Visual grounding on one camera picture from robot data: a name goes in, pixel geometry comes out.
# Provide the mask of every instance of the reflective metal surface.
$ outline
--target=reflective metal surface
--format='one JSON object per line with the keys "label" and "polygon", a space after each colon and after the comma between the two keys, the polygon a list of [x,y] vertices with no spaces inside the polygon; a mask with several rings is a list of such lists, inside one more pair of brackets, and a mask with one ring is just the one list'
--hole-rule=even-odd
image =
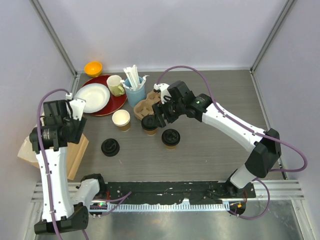
{"label": "reflective metal surface", "polygon": [[[263,211],[265,201],[247,203],[246,216]],[[257,220],[244,220],[225,211],[131,212],[91,218],[86,232],[91,240],[302,240],[291,201],[271,201]],[[85,239],[82,232],[63,233],[64,240]],[[38,236],[56,240],[56,236]]]}

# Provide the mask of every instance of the wooden tabletop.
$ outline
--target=wooden tabletop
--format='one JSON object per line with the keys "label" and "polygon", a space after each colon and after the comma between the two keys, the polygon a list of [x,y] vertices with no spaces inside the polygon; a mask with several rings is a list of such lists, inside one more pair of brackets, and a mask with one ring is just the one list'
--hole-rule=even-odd
{"label": "wooden tabletop", "polygon": [[[139,74],[149,75],[145,86],[148,93],[152,91],[161,72]],[[256,127],[266,129],[248,70],[203,71],[203,74],[209,80],[216,100],[226,110]],[[123,79],[126,77],[124,73],[111,75],[120,75]],[[82,74],[78,88],[89,79]],[[200,93],[208,94],[202,79],[191,71],[169,72],[162,82],[171,84],[178,80],[184,81],[196,96]],[[87,123],[83,133],[89,145],[75,181],[93,173],[102,174],[106,181],[224,181],[249,156],[232,138],[186,116],[158,129],[156,135],[148,136],[128,102],[122,109],[127,110],[131,117],[131,128],[127,132],[121,132],[113,124],[111,115],[85,115]],[[181,140],[175,150],[167,150],[161,141],[161,134],[166,129],[176,129],[180,133]],[[109,138],[116,139],[120,144],[119,153],[113,157],[107,157],[101,151],[102,142]],[[267,179],[282,179],[282,175],[273,172]]]}

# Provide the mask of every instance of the white wall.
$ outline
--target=white wall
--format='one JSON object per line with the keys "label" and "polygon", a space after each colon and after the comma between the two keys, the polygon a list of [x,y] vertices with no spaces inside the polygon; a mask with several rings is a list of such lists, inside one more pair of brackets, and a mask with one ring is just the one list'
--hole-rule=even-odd
{"label": "white wall", "polygon": [[[309,160],[298,178],[320,237],[320,1],[297,1],[258,66],[256,77],[272,127],[301,149]],[[303,165],[299,155],[282,148],[286,168]]]}
{"label": "white wall", "polygon": [[69,88],[72,75],[29,1],[2,1],[0,16],[0,239],[22,240],[40,171],[18,150],[41,97]]}
{"label": "white wall", "polygon": [[40,0],[73,65],[249,69],[286,0]]}

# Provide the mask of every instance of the plate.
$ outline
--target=plate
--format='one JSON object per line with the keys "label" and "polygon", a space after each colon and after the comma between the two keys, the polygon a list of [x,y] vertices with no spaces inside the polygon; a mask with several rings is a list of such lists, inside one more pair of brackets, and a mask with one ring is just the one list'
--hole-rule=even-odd
{"label": "plate", "polygon": [[[110,77],[110,75],[100,75],[100,76],[91,78],[83,86],[87,86],[87,85],[91,85],[91,84],[102,84],[107,88],[108,87],[107,86],[107,79],[109,77]],[[122,106],[125,104],[126,101],[127,101],[126,94],[123,94],[121,96],[113,96],[110,93],[110,99],[109,99],[108,104],[104,108],[102,108],[101,110],[94,112],[94,113],[91,113],[91,115],[102,117],[102,116],[107,116],[107,115],[113,114],[115,111],[122,108]]]}
{"label": "plate", "polygon": [[110,91],[103,84],[93,83],[80,88],[75,96],[86,101],[83,112],[92,114],[108,104]]}

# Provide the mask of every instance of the white plate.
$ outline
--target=white plate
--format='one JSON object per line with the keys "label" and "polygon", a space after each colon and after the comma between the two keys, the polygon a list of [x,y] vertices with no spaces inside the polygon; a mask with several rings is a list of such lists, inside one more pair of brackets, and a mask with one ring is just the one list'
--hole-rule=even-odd
{"label": "white plate", "polygon": [[92,114],[103,109],[109,102],[110,91],[100,83],[91,83],[80,88],[75,95],[86,101],[84,113]]}

